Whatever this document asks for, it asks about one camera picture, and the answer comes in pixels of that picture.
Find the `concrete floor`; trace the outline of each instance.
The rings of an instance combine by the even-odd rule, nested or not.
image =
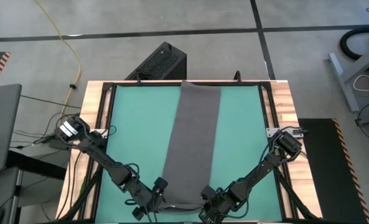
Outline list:
[[[41,0],[64,35],[110,34],[166,30],[256,28],[249,0]],[[369,24],[367,0],[256,0],[263,28],[317,27]],[[338,53],[339,38],[347,30],[265,32],[267,49],[277,79],[289,80],[299,118],[337,118],[342,126],[353,166],[369,208],[369,139],[356,127],[356,114],[348,110],[343,94],[327,61]],[[34,0],[0,0],[0,37],[55,35],[53,27]],[[369,35],[349,41],[362,53],[369,48]],[[256,32],[236,34],[169,35],[69,40],[83,67],[71,105],[80,106],[88,80],[124,79],[159,44],[167,41],[188,55],[188,78],[232,79],[236,70],[243,78],[268,79],[262,46]],[[0,85],[21,83],[22,94],[63,103],[77,72],[76,61],[61,42],[0,42],[0,51],[11,52]],[[361,103],[368,99],[359,97]],[[16,129],[42,133],[60,107],[21,99]],[[25,140],[14,136],[14,140]],[[53,152],[45,146],[22,153],[38,156]],[[47,159],[60,165],[67,153]],[[24,185],[41,179],[24,175]],[[54,217],[62,182],[48,180],[26,190],[21,205],[45,203]],[[40,205],[22,209],[21,223],[46,222]]]

